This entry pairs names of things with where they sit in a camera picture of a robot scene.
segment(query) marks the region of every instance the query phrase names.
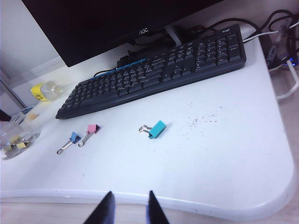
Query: pink binder clip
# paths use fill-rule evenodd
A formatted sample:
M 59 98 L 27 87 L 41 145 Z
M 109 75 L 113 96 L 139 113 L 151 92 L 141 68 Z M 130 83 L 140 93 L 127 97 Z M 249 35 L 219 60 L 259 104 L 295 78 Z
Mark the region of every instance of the pink binder clip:
M 98 132 L 98 130 L 100 129 L 100 126 L 98 125 L 88 125 L 87 126 L 87 135 L 83 138 L 83 140 L 78 144 L 79 147 L 82 147 L 85 142 L 87 141 L 87 139 L 89 139 L 89 137 L 93 134 L 96 134 Z

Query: plastic bottle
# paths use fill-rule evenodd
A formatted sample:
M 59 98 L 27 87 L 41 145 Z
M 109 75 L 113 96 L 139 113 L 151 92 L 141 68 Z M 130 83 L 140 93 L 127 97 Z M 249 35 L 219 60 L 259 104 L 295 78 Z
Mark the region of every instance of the plastic bottle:
M 31 88 L 32 95 L 41 101 L 52 101 L 63 93 L 63 87 L 53 81 L 39 83 Z

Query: monitor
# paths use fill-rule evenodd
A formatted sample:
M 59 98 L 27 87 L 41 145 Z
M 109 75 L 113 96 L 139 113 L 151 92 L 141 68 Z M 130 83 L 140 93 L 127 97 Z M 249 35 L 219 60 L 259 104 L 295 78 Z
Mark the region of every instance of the monitor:
M 70 67 L 221 0 L 22 0 Z

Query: monitor stand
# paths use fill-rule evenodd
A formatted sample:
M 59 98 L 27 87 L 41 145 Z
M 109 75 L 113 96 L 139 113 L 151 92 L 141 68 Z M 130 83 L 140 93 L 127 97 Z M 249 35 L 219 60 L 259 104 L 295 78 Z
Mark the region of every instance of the monitor stand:
M 176 47 L 182 45 L 182 41 L 179 38 L 179 34 L 177 33 L 177 31 L 173 28 L 172 25 L 167 25 L 164 27 L 164 29 L 166 30 L 166 32 L 169 34 L 169 36 L 174 40 L 174 42 L 176 43 Z

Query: teal binder clip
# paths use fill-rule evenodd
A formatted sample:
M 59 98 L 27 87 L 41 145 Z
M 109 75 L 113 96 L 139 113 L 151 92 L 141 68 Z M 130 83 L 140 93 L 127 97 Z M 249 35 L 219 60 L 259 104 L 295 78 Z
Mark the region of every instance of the teal binder clip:
M 147 127 L 143 125 L 139 128 L 139 132 L 145 132 L 149 134 L 150 139 L 155 139 L 166 128 L 166 125 L 162 121 L 158 121 L 153 127 Z

